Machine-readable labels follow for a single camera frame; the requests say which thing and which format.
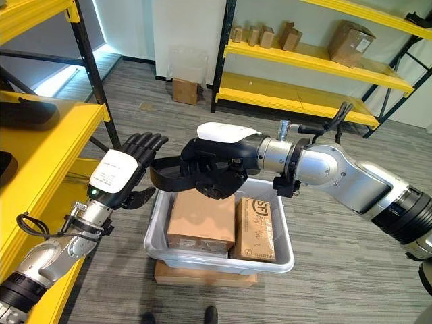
gray carpet floor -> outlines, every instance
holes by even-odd
[[[106,79],[105,92],[121,141],[143,131],[169,136],[159,157],[178,155],[204,122],[231,121],[272,135],[281,118],[323,122],[272,109],[221,107],[211,114],[209,90],[196,106],[175,103],[172,85],[155,80],[153,66],[129,61]],[[389,121],[368,140],[358,133],[362,126],[345,129],[342,145],[353,158],[373,161],[432,194],[432,135],[424,129]],[[103,125],[95,136],[109,144]],[[89,143],[82,156],[103,154]],[[146,176],[140,187],[149,184]],[[418,263],[393,238],[304,186],[299,197],[283,198],[296,260],[292,271],[262,273],[252,288],[158,285],[155,261],[142,245],[152,201],[113,214],[115,230],[85,262],[60,323],[140,323],[147,311],[158,323],[202,323],[210,304],[218,308],[220,323],[414,323],[431,304]]]

yellow shelf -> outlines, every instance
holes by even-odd
[[[295,65],[301,68],[378,84],[404,91],[406,96],[414,90],[409,83],[399,77],[395,71],[384,63],[371,61],[370,59],[361,59],[358,67],[347,67],[330,61],[327,49],[308,44],[300,43],[295,52],[290,52],[280,49],[277,40],[273,42],[273,47],[270,49],[264,49],[259,45],[249,46],[247,42],[235,43],[229,40],[225,46],[225,57],[227,53]]]
[[[347,101],[354,105],[345,118],[347,122],[373,128],[379,125],[360,99],[229,72],[222,75],[218,99],[326,118],[333,118],[342,102]]]
[[[7,0],[0,9],[0,45],[65,10],[68,21],[80,21],[74,0]]]
[[[0,128],[0,149],[18,161],[17,174],[2,187],[0,195],[0,281],[5,279],[25,236],[16,225],[16,216],[24,211],[36,218],[42,215],[91,134],[107,118],[104,105],[0,91],[0,101],[17,102],[18,97],[55,104],[60,120],[45,131]]]
[[[404,18],[392,16],[389,13],[379,11],[365,5],[359,5],[357,3],[345,1],[345,0],[302,0],[307,3],[312,3],[314,5],[320,5],[321,7],[326,7],[332,10],[344,12],[352,16],[360,17],[377,24],[388,26],[394,29],[401,30],[402,32],[407,32],[412,35],[419,36],[424,39],[432,40],[432,29],[426,29]]]
[[[66,176],[55,192],[52,201],[40,216],[52,231],[57,231],[63,225],[63,216],[70,212],[71,202],[75,200],[86,201],[88,177],[98,164],[99,161],[96,160],[77,159],[72,165],[70,171],[73,173]],[[16,263],[21,261],[28,250],[42,241],[42,238],[25,235],[23,246],[17,253],[20,257],[16,259]],[[84,258],[79,260],[64,277],[45,293],[32,309],[26,324],[58,323],[83,262]]]

brown cardboard box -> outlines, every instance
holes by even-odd
[[[274,261],[270,203],[243,197],[236,207],[235,258]]]
[[[232,41],[235,43],[240,43],[242,41],[243,29],[240,26],[236,26],[233,32]]]
[[[247,288],[258,282],[258,275],[170,268],[165,262],[158,260],[155,267],[155,280],[158,284]]]
[[[177,194],[167,231],[170,248],[225,254],[235,240],[234,196],[215,200],[191,189]]]
[[[295,51],[302,35],[303,33],[294,28],[293,22],[287,22],[279,39],[281,49],[284,51]]]
[[[352,68],[374,39],[375,36],[366,27],[342,20],[330,41],[330,60]]]
[[[256,26],[251,26],[249,30],[248,44],[255,46],[258,43],[259,30]]]
[[[173,100],[179,103],[196,105],[198,100],[198,83],[174,78]]]
[[[273,32],[273,29],[271,27],[263,26],[261,28],[261,34],[259,35],[259,46],[269,49],[274,37],[275,33]]]

black shoe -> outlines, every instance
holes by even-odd
[[[141,324],[156,324],[155,317],[152,313],[145,313],[141,317]]]
[[[204,324],[217,324],[217,309],[214,306],[209,306],[205,310]]]

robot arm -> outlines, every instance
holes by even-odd
[[[109,150],[90,177],[88,200],[76,202],[56,234],[27,213],[18,216],[18,224],[27,233],[45,241],[24,257],[15,271],[0,285],[0,323],[23,323],[28,312],[43,294],[63,277],[75,262],[90,253],[104,235],[113,230],[113,210],[136,209],[155,192],[150,187],[132,191],[144,176],[156,152],[168,141],[160,134],[135,134],[120,151]],[[41,232],[25,223],[32,221]]]
[[[219,123],[198,127],[180,157],[157,159],[153,184],[164,191],[196,188],[211,198],[226,198],[260,170],[278,173],[273,188],[291,198],[300,184],[326,192],[354,213],[395,238],[421,265],[421,279],[432,293],[432,200],[398,176],[370,162],[355,161],[336,143],[310,144],[279,139],[251,128]],[[317,135],[299,125],[291,130]]]

